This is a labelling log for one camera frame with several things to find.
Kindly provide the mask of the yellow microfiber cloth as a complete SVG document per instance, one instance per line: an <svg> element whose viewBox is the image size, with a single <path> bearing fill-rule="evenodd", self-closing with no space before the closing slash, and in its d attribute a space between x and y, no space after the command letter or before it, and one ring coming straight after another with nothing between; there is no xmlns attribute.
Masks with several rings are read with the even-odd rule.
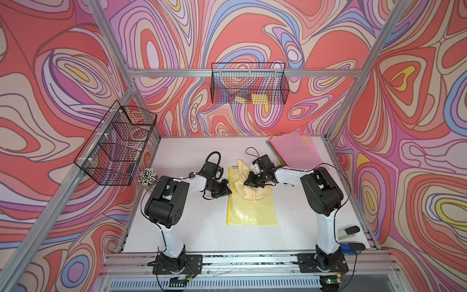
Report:
<svg viewBox="0 0 467 292"><path fill-rule="evenodd" d="M272 195L272 187L265 186L264 188L261 188L246 186L245 182L251 171L252 169L247 166L244 161L237 159L237 170L234 170L233 173L234 175L237 175L238 178L233 179L233 188L243 199L256 203L257 201Z"/></svg>

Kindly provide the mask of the pale yellow document bag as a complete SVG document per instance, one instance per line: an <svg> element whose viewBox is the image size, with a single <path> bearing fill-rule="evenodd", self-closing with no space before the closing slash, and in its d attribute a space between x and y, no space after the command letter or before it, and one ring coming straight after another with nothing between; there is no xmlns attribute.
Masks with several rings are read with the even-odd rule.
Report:
<svg viewBox="0 0 467 292"><path fill-rule="evenodd" d="M226 223L240 226L277 226L273 194L253 203L237 193L234 182L238 179L237 167L230 167L228 180L232 193L228 199Z"/></svg>

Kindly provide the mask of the clear mesh document bag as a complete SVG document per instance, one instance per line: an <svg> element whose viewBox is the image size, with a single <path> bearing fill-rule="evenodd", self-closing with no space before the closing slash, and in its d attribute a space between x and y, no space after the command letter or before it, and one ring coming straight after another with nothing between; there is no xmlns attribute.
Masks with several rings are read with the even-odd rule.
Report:
<svg viewBox="0 0 467 292"><path fill-rule="evenodd" d="M267 146L271 149L271 151L275 154L276 158L277 158L277 161L278 161L278 164L279 165L284 165L286 166L285 162L283 161L283 159L281 158L281 156L278 154L277 150L272 146L272 144L270 143L270 139L267 139L266 140L266 144Z"/></svg>

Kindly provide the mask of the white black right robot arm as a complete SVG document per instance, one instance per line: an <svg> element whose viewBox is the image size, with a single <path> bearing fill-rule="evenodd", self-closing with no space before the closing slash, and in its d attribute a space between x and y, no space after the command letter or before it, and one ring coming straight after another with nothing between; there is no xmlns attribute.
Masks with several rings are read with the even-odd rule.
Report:
<svg viewBox="0 0 467 292"><path fill-rule="evenodd" d="M341 253L336 219L344 194L328 170L321 166L297 170L274 165L268 155L255 159L252 166L245 186L264 188L267 184L289 184L303 188L308 204L317 214L317 257L324 262L336 260Z"/></svg>

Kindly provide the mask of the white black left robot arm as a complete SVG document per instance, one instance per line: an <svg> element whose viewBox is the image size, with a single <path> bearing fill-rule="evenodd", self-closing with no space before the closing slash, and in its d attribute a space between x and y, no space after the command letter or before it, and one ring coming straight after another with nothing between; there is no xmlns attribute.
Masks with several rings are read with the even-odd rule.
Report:
<svg viewBox="0 0 467 292"><path fill-rule="evenodd" d="M184 260L186 247L175 225L182 218L188 195L197 192L205 195L208 191L214 199L232 193L223 174L221 166L205 162L199 172L192 172L185 178L162 176L155 183L145 204L144 215L161 230L164 260Z"/></svg>

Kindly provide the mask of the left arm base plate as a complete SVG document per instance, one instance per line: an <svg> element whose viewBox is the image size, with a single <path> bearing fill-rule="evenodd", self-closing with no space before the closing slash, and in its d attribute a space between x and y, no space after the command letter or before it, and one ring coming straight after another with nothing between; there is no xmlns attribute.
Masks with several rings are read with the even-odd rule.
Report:
<svg viewBox="0 0 467 292"><path fill-rule="evenodd" d="M203 256L201 254L180 255L171 258L164 254L157 255L153 263L154 275L197 275L203 269Z"/></svg>

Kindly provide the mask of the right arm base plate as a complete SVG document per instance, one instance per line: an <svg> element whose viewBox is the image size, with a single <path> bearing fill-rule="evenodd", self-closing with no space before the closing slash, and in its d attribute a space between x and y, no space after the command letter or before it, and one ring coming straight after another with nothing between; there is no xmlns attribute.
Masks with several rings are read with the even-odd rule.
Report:
<svg viewBox="0 0 467 292"><path fill-rule="evenodd" d="M349 272L347 261L343 254L323 255L316 253L297 254L296 264L302 273L334 273L346 274Z"/></svg>

